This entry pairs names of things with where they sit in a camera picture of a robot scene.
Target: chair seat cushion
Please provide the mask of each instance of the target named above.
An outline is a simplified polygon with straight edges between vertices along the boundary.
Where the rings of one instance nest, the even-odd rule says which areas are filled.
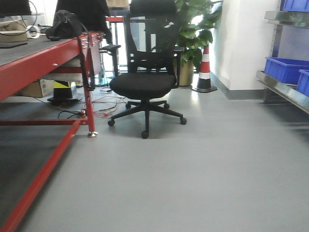
[[[161,98],[174,87],[175,77],[168,74],[125,73],[113,78],[111,89],[135,100]]]

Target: mesh chair back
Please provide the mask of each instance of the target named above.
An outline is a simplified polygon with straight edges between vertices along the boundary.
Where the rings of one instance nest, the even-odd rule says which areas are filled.
[[[166,68],[175,75],[173,49],[180,29],[178,13],[129,13],[125,17],[128,72]]]

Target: red and white traffic cone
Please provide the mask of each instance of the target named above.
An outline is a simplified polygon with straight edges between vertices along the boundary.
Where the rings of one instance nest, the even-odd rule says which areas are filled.
[[[201,70],[198,74],[197,86],[192,85],[192,89],[200,93],[209,93],[217,90],[216,86],[211,86],[211,69],[209,65],[209,47],[204,47]]]

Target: computer monitor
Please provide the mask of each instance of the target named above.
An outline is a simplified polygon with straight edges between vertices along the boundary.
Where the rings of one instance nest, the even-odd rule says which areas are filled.
[[[0,0],[0,17],[31,15],[29,0]]]

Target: chair armrest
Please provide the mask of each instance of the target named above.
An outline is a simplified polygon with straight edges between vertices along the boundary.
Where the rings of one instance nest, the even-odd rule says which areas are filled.
[[[105,47],[99,48],[100,51],[105,50],[105,51],[109,51],[109,52],[114,52],[116,51],[119,47],[121,47],[121,45],[118,44],[111,44],[111,45],[107,45]]]
[[[118,76],[118,60],[117,60],[117,49],[121,47],[118,44],[111,44],[105,47],[99,48],[99,53],[108,53],[112,56],[112,65],[114,69],[114,76]]]
[[[181,65],[181,54],[184,52],[184,47],[174,47],[174,53],[176,54],[176,78],[177,83],[175,88],[179,87],[179,81],[180,81],[180,65]]]

